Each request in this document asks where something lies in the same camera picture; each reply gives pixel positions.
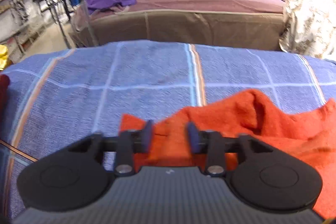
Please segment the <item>orange knitted sweater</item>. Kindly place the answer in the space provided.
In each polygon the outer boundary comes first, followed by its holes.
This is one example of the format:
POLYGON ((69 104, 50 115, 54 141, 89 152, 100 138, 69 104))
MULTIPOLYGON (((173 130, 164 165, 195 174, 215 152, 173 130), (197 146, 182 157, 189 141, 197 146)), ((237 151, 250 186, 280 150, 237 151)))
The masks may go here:
POLYGON ((191 155, 185 127, 226 137, 250 134, 311 165, 323 180, 315 210, 335 217, 335 100, 304 113, 286 114, 264 93, 248 89, 202 107, 184 107, 154 125, 149 153, 134 157, 135 169, 149 166, 205 166, 203 155, 191 155))

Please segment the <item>blue plaid bed sheet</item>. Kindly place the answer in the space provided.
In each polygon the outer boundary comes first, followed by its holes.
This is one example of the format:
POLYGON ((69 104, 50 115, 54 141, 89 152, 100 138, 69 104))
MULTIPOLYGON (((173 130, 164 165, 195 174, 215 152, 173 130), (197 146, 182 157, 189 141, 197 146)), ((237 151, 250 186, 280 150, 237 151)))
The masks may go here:
POLYGON ((5 69, 1 213, 24 208, 16 180, 34 160, 94 132, 114 136, 123 114, 160 121, 258 89, 288 114, 335 98, 335 63, 297 54, 140 40, 31 56, 5 69))

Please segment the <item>dark red folded garment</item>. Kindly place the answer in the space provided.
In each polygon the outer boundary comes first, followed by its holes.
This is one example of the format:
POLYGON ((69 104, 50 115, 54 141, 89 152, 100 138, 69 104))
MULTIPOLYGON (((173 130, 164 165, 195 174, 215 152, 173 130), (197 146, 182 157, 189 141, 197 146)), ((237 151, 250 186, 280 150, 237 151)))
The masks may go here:
POLYGON ((10 78, 7 75, 0 76, 0 112, 3 112, 7 102, 7 89, 10 85, 10 78))

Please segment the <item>yellow object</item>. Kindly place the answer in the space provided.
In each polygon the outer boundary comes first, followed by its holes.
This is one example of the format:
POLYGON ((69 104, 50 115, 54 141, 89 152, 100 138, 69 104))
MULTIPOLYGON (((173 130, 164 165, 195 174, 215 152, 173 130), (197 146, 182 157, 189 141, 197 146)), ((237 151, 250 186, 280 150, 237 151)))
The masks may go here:
POLYGON ((5 45, 0 45, 0 71, 3 71, 12 64, 9 58, 9 50, 5 45))

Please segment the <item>mauve covered bed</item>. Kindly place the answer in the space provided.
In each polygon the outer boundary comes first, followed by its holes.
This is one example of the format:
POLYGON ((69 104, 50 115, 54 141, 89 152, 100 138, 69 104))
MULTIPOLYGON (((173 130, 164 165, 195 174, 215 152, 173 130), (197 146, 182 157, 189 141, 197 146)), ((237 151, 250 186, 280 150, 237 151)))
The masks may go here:
POLYGON ((90 15, 79 7, 70 37, 78 47, 152 40, 277 51, 283 7, 282 0, 136 0, 90 15))

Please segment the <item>floral beige bedding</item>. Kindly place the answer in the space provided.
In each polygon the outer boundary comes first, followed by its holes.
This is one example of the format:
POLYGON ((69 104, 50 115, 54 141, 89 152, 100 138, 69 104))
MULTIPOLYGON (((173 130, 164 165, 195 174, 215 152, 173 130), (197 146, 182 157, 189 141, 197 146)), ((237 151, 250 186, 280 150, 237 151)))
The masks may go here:
POLYGON ((335 60, 335 0, 282 0, 281 50, 335 60))

